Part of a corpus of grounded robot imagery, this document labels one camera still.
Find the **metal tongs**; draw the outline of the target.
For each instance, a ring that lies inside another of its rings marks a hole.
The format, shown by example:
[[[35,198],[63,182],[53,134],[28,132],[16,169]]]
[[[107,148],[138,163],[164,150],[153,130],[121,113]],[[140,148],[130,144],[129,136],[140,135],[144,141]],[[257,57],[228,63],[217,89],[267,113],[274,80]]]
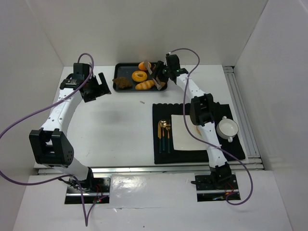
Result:
[[[151,68],[150,68],[150,66],[149,66],[149,62],[148,62],[147,60],[144,61],[144,66],[146,67],[148,73],[149,73],[150,75],[152,75],[153,72],[152,72],[152,70],[151,70]],[[157,88],[158,90],[161,90],[161,89],[162,89],[162,86],[159,84],[159,82],[156,81],[154,77],[152,77],[152,80],[154,81],[156,88]]]

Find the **orange bun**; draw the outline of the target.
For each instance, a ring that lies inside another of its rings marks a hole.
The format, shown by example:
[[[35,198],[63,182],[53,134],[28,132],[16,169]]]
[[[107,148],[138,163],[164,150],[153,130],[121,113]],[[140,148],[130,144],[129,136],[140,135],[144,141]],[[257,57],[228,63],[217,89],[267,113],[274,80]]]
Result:
[[[151,63],[150,62],[141,62],[139,63],[138,65],[138,68],[141,70],[141,71],[148,71],[148,69],[151,68]]]

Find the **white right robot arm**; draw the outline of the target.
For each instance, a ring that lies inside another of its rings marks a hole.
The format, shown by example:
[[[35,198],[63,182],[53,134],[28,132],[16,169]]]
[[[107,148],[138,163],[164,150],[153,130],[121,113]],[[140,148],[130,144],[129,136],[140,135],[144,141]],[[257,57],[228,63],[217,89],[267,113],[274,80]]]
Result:
[[[176,54],[168,53],[166,62],[157,62],[152,73],[153,81],[161,90],[172,80],[184,91],[183,99],[190,99],[190,120],[198,128],[202,138],[199,140],[207,145],[206,152],[210,168],[210,180],[213,185],[223,184],[231,178],[231,168],[220,147],[216,133],[213,108],[213,96],[205,93],[190,78],[190,73],[180,66]]]

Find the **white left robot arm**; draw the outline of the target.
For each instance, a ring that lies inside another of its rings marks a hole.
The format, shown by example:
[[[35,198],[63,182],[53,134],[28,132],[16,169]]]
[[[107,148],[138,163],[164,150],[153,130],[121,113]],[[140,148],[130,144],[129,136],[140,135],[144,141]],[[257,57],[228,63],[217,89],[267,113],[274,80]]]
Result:
[[[73,73],[60,84],[57,105],[52,108],[46,122],[32,130],[29,140],[35,161],[65,174],[75,176],[85,189],[94,185],[92,170],[74,157],[74,148],[67,138],[67,130],[77,106],[110,94],[103,73],[95,76],[91,65],[75,63]]]

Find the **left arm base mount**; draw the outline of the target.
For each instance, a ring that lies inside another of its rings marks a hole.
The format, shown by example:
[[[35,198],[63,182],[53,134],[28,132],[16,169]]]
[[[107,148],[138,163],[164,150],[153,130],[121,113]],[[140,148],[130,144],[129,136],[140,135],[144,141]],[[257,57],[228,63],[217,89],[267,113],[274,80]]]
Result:
[[[80,188],[72,179],[61,180],[67,185],[65,201],[66,205],[82,204]],[[111,178],[94,178],[93,185],[89,188],[83,188],[83,196],[85,204],[108,204],[110,201],[110,185]]]

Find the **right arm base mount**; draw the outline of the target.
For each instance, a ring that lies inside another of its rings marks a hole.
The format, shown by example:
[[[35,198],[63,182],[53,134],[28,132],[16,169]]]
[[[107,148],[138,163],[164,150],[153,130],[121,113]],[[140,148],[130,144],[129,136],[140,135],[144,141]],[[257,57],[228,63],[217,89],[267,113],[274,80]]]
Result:
[[[229,201],[241,199],[235,174],[220,183],[214,183],[210,175],[195,175],[191,184],[196,188],[197,202],[225,201],[227,196]]]

